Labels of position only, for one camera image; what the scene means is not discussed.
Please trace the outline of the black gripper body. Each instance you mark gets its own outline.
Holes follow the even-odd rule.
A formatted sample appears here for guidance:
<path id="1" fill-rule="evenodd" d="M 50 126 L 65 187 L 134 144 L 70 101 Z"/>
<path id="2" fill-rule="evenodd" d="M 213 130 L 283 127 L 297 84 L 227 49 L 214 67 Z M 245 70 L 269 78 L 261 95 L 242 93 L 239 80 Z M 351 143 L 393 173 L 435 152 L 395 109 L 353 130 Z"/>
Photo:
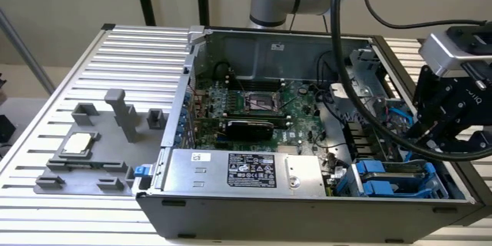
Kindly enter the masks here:
<path id="1" fill-rule="evenodd" d="M 413 94 L 417 126 L 438 131 L 490 125 L 490 87 L 481 90 L 470 77 L 438 77 L 419 69 Z"/>

